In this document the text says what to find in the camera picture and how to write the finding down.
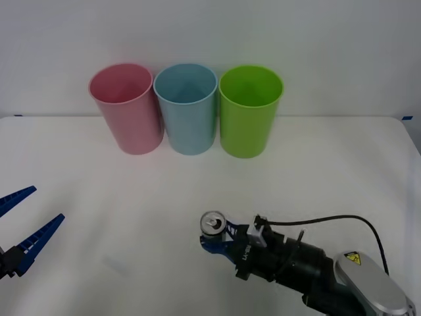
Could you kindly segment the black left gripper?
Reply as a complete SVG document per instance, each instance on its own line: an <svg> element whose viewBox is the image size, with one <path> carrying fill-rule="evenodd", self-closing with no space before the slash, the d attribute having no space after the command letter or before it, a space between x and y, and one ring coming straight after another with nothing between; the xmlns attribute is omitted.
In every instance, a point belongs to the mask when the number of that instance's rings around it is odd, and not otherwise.
<svg viewBox="0 0 421 316"><path fill-rule="evenodd" d="M1 197L0 217L8 213L12 208L36 190L37 188L35 186L29 186L7 196ZM7 251L3 251L3 249L1 249L1 278L5 276L12 278L13 274L21 277L25 274L64 219L65 216L61 213L17 246L13 246Z"/></svg>

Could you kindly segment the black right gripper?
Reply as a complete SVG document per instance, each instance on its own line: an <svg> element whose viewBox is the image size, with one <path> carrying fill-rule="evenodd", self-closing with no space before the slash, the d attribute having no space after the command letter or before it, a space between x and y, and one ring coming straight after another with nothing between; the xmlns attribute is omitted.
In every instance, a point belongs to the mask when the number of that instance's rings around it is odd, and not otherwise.
<svg viewBox="0 0 421 316"><path fill-rule="evenodd" d="M199 237L201 247L211 253L223 255L235 265L236 277L248 280L250 275L265 280L274 280L280 265L285 236L271 229L264 229L263 237L266 247L252 244L247 236L246 224L236 224L228 219L224 220L223 234Z"/></svg>

